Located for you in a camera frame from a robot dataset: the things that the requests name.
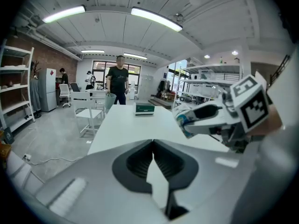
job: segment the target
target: black t-shirt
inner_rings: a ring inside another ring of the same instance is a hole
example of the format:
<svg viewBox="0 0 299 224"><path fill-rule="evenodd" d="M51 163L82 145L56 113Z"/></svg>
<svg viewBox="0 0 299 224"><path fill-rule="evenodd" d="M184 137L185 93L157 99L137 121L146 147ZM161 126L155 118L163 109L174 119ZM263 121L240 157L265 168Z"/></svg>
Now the black t-shirt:
<svg viewBox="0 0 299 224"><path fill-rule="evenodd" d="M65 84L69 84L69 78L67 77L67 74L66 73L64 73L63 75L62 75L62 80L61 80L61 84L63 84L63 83L65 83Z"/></svg>
<svg viewBox="0 0 299 224"><path fill-rule="evenodd" d="M111 76L110 91L111 93L124 93L125 92L125 83L127 77L129 77L128 70L122 68L118 69L116 66L113 66L109 69L108 76Z"/></svg>

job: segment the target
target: trash bin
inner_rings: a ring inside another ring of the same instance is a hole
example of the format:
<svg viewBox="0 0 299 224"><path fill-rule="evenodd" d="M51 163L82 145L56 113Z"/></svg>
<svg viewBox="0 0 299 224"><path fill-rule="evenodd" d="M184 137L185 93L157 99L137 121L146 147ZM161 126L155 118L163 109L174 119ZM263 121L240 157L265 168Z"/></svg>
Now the trash bin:
<svg viewBox="0 0 299 224"><path fill-rule="evenodd" d="M114 94L106 94L105 96L105 108L109 110L111 106L114 104L114 101L116 99L116 95Z"/></svg>

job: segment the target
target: refrigerator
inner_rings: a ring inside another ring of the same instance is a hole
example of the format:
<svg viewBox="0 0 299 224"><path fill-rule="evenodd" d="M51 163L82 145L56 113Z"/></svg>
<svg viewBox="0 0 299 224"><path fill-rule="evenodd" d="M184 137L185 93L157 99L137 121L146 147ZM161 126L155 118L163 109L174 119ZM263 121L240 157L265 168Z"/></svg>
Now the refrigerator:
<svg viewBox="0 0 299 224"><path fill-rule="evenodd" d="M56 108L56 70L49 68L40 70L38 80L42 111L54 110Z"/></svg>

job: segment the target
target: desk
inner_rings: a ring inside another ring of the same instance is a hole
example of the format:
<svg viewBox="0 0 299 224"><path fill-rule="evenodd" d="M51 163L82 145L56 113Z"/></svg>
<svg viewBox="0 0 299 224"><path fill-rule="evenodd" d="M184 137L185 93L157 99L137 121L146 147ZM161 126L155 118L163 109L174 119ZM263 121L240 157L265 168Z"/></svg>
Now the desk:
<svg viewBox="0 0 299 224"><path fill-rule="evenodd" d="M153 115L133 114L132 105L113 105L96 133L88 154L118 147L127 143L160 139L183 145L227 152L228 148L209 135L198 134L187 139L172 113L161 106L155 106ZM147 182L152 184L153 199L159 208L165 207L167 202L168 182L162 175L155 161L149 166Z"/></svg>

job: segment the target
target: fluorescent light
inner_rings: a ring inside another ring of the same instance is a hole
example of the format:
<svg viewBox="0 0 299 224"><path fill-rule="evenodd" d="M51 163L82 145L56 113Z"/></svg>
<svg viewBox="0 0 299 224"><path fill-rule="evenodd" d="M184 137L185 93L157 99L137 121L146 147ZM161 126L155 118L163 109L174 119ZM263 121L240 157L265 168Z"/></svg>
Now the fluorescent light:
<svg viewBox="0 0 299 224"><path fill-rule="evenodd" d="M132 8L132 11L131 11L131 14L132 15L136 15L136 16L140 16L140 17L144 17L144 18L147 18L147 19L150 19L152 21L156 21L156 22L159 22L177 32L179 32L180 30L183 29L182 26L178 25L177 23L165 18L165 17L162 17L156 13L153 13L153 12L150 12L150 11L147 11L147 10L144 10L144 9L140 9L140 8L137 8L137 7L134 7Z"/></svg>
<svg viewBox="0 0 299 224"><path fill-rule="evenodd" d="M79 13L84 13L85 11L86 11L86 9L83 5L78 6L78 7L73 7L73 8L61 11L59 13L55 13L55 14L50 15L48 17L45 17L43 19L43 22L50 23L50 22L56 21L56 20L58 20L60 18L63 18L63 17L67 17L67 16L71 16L71 15L74 15L74 14L79 14Z"/></svg>
<svg viewBox="0 0 299 224"><path fill-rule="evenodd" d="M104 53L103 50L81 50L82 53Z"/></svg>
<svg viewBox="0 0 299 224"><path fill-rule="evenodd" d="M134 55L134 54L130 54L130 53L124 53L124 56L132 56L132 57L136 57L136 58L140 58L140 59L144 59L144 60L147 59L147 57L145 57L145 56L138 56L138 55Z"/></svg>

